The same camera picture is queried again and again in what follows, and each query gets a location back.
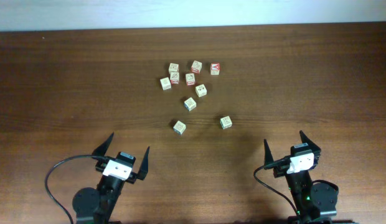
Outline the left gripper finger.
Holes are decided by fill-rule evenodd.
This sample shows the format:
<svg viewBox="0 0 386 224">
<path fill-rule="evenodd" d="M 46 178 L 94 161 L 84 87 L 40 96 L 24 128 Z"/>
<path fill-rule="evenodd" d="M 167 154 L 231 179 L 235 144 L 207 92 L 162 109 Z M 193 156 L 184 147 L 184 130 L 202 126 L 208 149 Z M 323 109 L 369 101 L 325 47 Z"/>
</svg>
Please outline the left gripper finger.
<svg viewBox="0 0 386 224">
<path fill-rule="evenodd" d="M 144 154 L 144 157 L 143 157 L 143 160 L 142 160 L 142 163 L 139 167 L 139 171 L 137 173 L 137 179 L 139 180 L 144 180 L 148 174 L 148 166 L 149 166 L 149 160 L 148 160 L 148 157 L 149 157 L 149 151 L 150 151 L 150 147 L 147 148 L 145 154 Z"/>
<path fill-rule="evenodd" d="M 114 133 L 111 133 L 110 136 L 104 141 L 101 145 L 99 145 L 93 152 L 93 156 L 101 156 L 104 157 L 106 155 L 106 152 L 113 140 Z"/>
</svg>

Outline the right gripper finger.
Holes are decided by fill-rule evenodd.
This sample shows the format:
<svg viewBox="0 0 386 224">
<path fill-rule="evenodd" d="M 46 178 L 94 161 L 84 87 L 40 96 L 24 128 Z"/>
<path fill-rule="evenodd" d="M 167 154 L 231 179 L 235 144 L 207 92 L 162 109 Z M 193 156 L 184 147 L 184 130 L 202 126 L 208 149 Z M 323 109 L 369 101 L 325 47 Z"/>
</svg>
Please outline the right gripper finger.
<svg viewBox="0 0 386 224">
<path fill-rule="evenodd" d="M 317 146 L 314 142 L 312 142 L 312 140 L 310 140 L 310 138 L 308 138 L 307 135 L 305 135 L 302 130 L 299 131 L 299 135 L 300 135 L 302 143 L 307 143 L 309 148 L 313 152 L 321 152 L 321 148 L 319 146 Z"/>
<path fill-rule="evenodd" d="M 264 165 L 263 168 L 265 170 L 272 169 L 275 166 L 275 162 L 270 150 L 270 147 L 268 145 L 268 141 L 264 139 L 264 148 L 265 148 L 265 156 L 264 156 Z"/>
</svg>

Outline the wooden block green letter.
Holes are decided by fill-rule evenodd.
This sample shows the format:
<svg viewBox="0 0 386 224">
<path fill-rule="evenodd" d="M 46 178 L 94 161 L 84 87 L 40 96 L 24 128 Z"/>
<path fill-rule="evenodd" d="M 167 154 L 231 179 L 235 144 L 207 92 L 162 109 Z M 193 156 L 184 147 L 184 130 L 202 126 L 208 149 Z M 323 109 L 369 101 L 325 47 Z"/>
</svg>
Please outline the wooden block green letter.
<svg viewBox="0 0 386 224">
<path fill-rule="evenodd" d="M 225 116 L 220 119 L 220 125 L 222 129 L 227 129 L 232 126 L 232 120 L 230 119 L 230 116 Z"/>
</svg>

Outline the wooden block blue side front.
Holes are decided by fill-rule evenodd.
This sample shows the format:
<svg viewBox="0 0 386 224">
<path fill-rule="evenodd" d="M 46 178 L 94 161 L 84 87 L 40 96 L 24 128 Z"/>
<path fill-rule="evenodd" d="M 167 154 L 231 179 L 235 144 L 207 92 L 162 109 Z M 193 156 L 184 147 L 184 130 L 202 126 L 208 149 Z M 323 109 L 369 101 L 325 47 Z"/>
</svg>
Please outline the wooden block blue side front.
<svg viewBox="0 0 386 224">
<path fill-rule="evenodd" d="M 182 135 L 183 132 L 186 130 L 186 125 L 181 122 L 181 121 L 177 121 L 175 123 L 175 125 L 173 126 L 173 130 L 177 133 L 177 134 L 180 134 Z"/>
</svg>

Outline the wooden block blue side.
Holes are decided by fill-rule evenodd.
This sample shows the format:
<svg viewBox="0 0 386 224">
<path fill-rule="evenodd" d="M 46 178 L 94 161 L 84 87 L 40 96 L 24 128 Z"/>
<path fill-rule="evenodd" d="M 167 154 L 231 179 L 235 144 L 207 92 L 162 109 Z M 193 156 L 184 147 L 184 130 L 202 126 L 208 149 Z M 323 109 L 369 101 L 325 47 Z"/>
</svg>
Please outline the wooden block blue side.
<svg viewBox="0 0 386 224">
<path fill-rule="evenodd" d="M 184 101 L 184 106 L 188 111 L 192 111 L 197 107 L 197 103 L 194 101 L 192 97 L 190 97 Z"/>
<path fill-rule="evenodd" d="M 175 123 L 175 125 L 173 126 L 173 130 L 177 133 L 177 134 L 180 134 L 182 135 L 183 132 L 186 130 L 186 125 L 181 122 L 181 121 L 177 121 Z"/>
</svg>

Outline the wooden block car picture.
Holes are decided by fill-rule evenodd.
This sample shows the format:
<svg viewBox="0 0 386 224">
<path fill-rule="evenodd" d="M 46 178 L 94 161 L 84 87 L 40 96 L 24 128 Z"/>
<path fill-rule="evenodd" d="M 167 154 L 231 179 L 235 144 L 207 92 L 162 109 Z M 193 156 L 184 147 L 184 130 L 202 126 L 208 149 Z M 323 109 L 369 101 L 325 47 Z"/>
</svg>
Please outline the wooden block car picture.
<svg viewBox="0 0 386 224">
<path fill-rule="evenodd" d="M 207 94 L 207 89 L 206 89 L 204 84 L 201 84 L 201 85 L 197 85 L 195 87 L 195 92 L 196 92 L 197 96 L 200 98 L 200 97 L 203 97 Z"/>
</svg>

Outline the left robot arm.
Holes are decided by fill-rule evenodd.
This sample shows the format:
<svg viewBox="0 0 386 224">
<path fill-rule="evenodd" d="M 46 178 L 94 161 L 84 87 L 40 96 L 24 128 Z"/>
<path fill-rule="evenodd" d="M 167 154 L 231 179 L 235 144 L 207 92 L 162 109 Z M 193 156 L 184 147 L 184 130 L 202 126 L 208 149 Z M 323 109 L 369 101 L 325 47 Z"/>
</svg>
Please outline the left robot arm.
<svg viewBox="0 0 386 224">
<path fill-rule="evenodd" d="M 92 152 L 97 160 L 95 170 L 102 174 L 97 187 L 80 189 L 73 197 L 72 206 L 76 212 L 77 223 L 113 223 L 111 214 L 124 184 L 134 184 L 137 180 L 144 180 L 148 174 L 149 149 L 144 154 L 139 171 L 135 173 L 133 172 L 136 161 L 134 156 L 125 152 L 119 152 L 115 158 L 105 156 L 112 140 L 113 135 L 110 135 Z"/>
</svg>

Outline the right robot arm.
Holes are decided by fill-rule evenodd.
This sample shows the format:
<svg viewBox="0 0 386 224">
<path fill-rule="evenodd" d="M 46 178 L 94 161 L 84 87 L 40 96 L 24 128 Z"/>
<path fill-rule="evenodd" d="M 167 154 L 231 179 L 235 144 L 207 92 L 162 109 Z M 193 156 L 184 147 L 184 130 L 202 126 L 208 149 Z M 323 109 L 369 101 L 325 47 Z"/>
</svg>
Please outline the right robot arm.
<svg viewBox="0 0 386 224">
<path fill-rule="evenodd" d="M 321 148 L 302 131 L 301 144 L 290 148 L 290 155 L 274 160 L 267 141 L 264 141 L 264 169 L 272 169 L 275 178 L 285 177 L 292 200 L 294 216 L 288 223 L 331 223 L 337 215 L 339 188 L 325 180 L 312 180 L 309 174 L 319 162 Z"/>
</svg>

